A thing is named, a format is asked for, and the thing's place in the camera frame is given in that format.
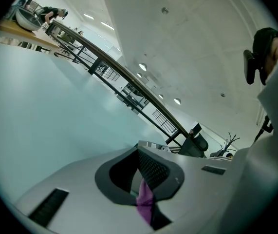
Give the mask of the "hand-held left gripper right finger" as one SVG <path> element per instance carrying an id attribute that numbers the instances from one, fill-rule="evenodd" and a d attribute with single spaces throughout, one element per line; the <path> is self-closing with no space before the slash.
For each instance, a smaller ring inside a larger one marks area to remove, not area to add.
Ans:
<path id="1" fill-rule="evenodd" d="M 139 147 L 151 188 L 156 232 L 218 232 L 226 207 L 227 161 L 179 156 Z"/>

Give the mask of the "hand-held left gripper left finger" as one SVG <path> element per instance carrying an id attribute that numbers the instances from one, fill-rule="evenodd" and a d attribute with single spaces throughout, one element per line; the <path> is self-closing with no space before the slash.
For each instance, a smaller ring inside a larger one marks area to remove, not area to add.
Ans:
<path id="1" fill-rule="evenodd" d="M 126 149 L 70 163 L 42 180 L 16 202 L 16 208 L 29 215 L 53 189 L 68 196 L 48 225 L 54 233 L 150 233 L 151 227 L 134 206 L 112 203 L 98 189 L 95 172 L 105 162 Z"/>

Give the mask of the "purple cloth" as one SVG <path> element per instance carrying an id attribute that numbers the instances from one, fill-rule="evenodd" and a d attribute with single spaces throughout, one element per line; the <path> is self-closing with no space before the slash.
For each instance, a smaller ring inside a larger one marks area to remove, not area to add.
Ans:
<path id="1" fill-rule="evenodd" d="M 139 186 L 138 197 L 136 198 L 136 209 L 143 220 L 151 225 L 154 214 L 154 195 L 144 179 Z"/>

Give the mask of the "black office chair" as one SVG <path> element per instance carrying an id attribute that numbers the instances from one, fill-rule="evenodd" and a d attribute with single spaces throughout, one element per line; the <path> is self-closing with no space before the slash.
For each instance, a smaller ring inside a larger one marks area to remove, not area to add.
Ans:
<path id="1" fill-rule="evenodd" d="M 200 134 L 201 130 L 200 124 L 197 124 L 190 130 L 188 137 L 178 152 L 179 155 L 206 158 L 204 153 L 208 150 L 208 143 Z"/>

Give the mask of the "black coat rack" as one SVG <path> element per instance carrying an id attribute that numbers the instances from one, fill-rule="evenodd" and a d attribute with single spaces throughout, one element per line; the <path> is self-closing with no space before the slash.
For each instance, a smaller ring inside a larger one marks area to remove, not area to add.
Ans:
<path id="1" fill-rule="evenodd" d="M 233 143 L 237 140 L 239 140 L 240 138 L 237 137 L 236 134 L 234 134 L 233 136 L 230 134 L 230 132 L 228 132 L 229 134 L 229 138 L 227 138 L 225 140 L 225 142 L 223 143 L 223 145 L 221 145 L 221 149 L 220 149 L 220 154 L 219 156 L 224 156 L 227 153 L 234 153 L 237 151 L 237 148 L 234 147 Z"/>

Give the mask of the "person's white shirt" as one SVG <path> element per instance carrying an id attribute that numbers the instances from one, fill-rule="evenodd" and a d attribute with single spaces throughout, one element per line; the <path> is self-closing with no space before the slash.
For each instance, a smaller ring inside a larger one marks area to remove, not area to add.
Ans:
<path id="1" fill-rule="evenodd" d="M 273 134 L 249 148 L 219 234 L 278 234 L 278 65 L 266 78 L 258 98 L 273 125 Z"/>

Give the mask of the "black tripod stand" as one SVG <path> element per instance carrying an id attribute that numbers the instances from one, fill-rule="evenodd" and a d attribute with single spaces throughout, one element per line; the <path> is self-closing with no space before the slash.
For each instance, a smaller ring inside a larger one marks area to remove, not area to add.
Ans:
<path id="1" fill-rule="evenodd" d="M 264 122 L 259 130 L 259 132 L 257 133 L 252 145 L 259 139 L 259 137 L 264 133 L 264 132 L 267 132 L 267 133 L 272 133 L 273 131 L 273 125 L 270 121 L 270 118 L 266 115 L 265 118 L 264 118 Z"/>

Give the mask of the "black railing with wooden handrail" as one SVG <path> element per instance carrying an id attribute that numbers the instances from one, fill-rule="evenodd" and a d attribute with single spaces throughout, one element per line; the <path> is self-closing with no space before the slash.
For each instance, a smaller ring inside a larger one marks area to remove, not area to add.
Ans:
<path id="1" fill-rule="evenodd" d="M 80 53 L 74 53 L 72 48 L 74 45 L 70 42 L 62 40 L 57 35 L 53 35 L 52 31 L 54 29 L 60 29 L 67 35 L 69 35 L 74 40 L 78 41 L 82 45 L 80 52 L 83 52 L 84 49 L 89 50 L 95 58 L 92 58 L 93 62 L 86 61 L 83 59 Z M 80 61 L 84 67 L 87 68 L 87 71 L 91 75 L 95 75 L 98 77 L 104 84 L 106 84 L 110 89 L 112 89 L 116 94 L 118 94 L 121 98 L 123 98 L 131 108 L 135 109 L 140 115 L 142 115 L 145 119 L 147 119 L 150 123 L 152 123 L 158 130 L 160 130 L 165 136 L 167 136 L 166 144 L 170 144 L 174 142 L 178 145 L 179 151 L 178 154 L 190 156 L 190 148 L 193 147 L 193 140 L 189 137 L 189 134 L 186 130 L 178 123 L 178 121 L 173 117 L 173 115 L 163 106 L 159 100 L 155 96 L 152 95 L 130 72 L 128 72 L 124 67 L 122 67 L 117 61 L 115 61 L 112 57 L 108 54 L 103 52 L 100 48 L 95 46 L 93 43 L 85 39 L 79 33 L 75 32 L 74 30 L 66 27 L 65 25 L 61 24 L 58 21 L 52 21 L 47 30 L 46 34 L 51 36 L 57 43 L 59 43 L 62 48 L 70 52 L 74 59 L 73 61 Z M 117 74 L 119 74 L 122 78 L 124 78 L 131 86 L 133 86 L 145 99 L 147 99 L 155 108 L 160 112 L 161 115 L 164 116 L 166 120 L 168 120 L 176 131 L 172 134 L 167 133 L 160 125 L 158 125 L 151 117 L 149 117 L 146 113 L 143 112 L 142 107 L 138 104 L 135 104 L 131 99 L 128 99 L 125 95 L 119 92 L 116 88 L 113 87 L 107 80 L 105 80 L 98 72 L 97 69 L 101 65 L 106 65 L 109 68 L 112 68 Z"/>

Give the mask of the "light wooden table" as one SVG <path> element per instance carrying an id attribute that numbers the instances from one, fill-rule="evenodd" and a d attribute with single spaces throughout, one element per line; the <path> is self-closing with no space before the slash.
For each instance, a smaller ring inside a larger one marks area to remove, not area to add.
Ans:
<path id="1" fill-rule="evenodd" d="M 32 44 L 32 46 L 39 46 L 49 50 L 49 55 L 53 55 L 59 48 L 42 29 L 34 32 L 29 32 L 22 29 L 14 21 L 3 19 L 0 21 L 0 37 L 17 39 Z"/>

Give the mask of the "row of ceiling light panels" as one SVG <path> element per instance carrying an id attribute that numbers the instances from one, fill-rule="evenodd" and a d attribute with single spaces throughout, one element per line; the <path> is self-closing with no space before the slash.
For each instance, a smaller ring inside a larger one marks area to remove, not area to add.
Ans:
<path id="1" fill-rule="evenodd" d="M 96 23 L 109 31 L 114 26 L 104 0 L 68 0 L 85 22 Z"/>

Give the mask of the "large metal bowl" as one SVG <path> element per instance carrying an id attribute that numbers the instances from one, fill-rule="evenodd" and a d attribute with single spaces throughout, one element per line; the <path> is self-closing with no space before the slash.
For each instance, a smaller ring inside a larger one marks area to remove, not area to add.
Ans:
<path id="1" fill-rule="evenodd" d="M 20 8 L 17 9 L 15 16 L 18 25 L 27 31 L 33 32 L 41 28 L 41 24 L 38 19 L 26 10 Z"/>

